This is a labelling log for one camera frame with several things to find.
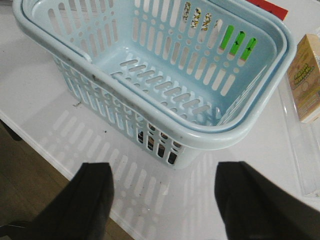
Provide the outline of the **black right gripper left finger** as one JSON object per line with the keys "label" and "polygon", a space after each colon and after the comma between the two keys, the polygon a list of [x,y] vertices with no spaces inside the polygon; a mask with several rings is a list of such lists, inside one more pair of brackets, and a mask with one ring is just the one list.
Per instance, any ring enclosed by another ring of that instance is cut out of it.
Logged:
{"label": "black right gripper left finger", "polygon": [[102,240],[114,199],[110,164],[83,163],[73,179],[12,240]]}

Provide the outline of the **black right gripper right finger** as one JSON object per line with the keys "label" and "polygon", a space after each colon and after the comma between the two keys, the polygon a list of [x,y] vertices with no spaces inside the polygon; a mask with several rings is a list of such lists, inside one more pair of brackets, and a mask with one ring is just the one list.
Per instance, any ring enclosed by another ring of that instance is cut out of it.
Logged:
{"label": "black right gripper right finger", "polygon": [[219,162],[215,200],[229,240],[318,240],[320,213],[244,161]]}

